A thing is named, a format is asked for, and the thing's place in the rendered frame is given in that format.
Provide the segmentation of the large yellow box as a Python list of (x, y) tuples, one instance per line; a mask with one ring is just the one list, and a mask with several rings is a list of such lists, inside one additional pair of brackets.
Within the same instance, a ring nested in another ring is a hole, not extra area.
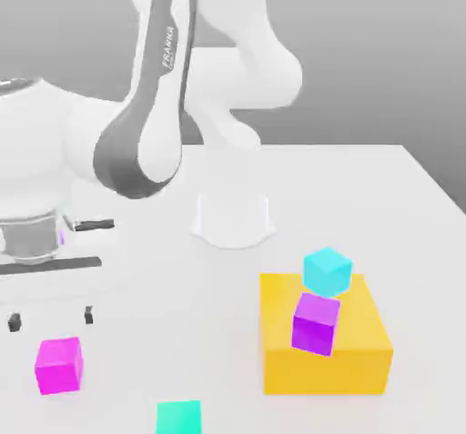
[(259, 275), (263, 390), (267, 395), (379, 395), (393, 346), (365, 277), (354, 274), (337, 299), (340, 319), (329, 357), (293, 348), (292, 319), (306, 291), (300, 274)]

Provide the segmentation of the small cyan cube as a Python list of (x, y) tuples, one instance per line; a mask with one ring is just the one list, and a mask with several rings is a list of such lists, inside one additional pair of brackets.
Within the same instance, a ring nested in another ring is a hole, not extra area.
[(352, 268), (349, 258), (324, 247), (304, 257), (302, 284), (314, 294), (334, 298), (350, 288)]

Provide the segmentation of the small magenta cube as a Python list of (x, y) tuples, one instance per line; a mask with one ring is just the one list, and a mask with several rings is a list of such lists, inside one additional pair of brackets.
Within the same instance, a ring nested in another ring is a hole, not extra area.
[(40, 394), (79, 391), (83, 368), (78, 337), (43, 340), (35, 359), (35, 378)]

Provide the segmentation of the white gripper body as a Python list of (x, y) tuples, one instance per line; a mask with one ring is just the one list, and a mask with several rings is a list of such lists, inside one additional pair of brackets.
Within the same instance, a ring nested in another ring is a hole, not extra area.
[(0, 307), (71, 301), (91, 305), (105, 290), (106, 268), (96, 256), (0, 264)]

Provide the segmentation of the small purple cube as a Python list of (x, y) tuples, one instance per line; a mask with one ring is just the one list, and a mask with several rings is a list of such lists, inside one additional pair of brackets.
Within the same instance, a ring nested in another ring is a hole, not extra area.
[(302, 293), (292, 319), (291, 346), (330, 357), (339, 323), (340, 301)]

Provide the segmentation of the small teal cube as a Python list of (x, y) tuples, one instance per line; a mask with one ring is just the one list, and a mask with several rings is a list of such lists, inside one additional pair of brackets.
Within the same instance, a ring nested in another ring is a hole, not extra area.
[(202, 434), (200, 401), (158, 403), (155, 434)]

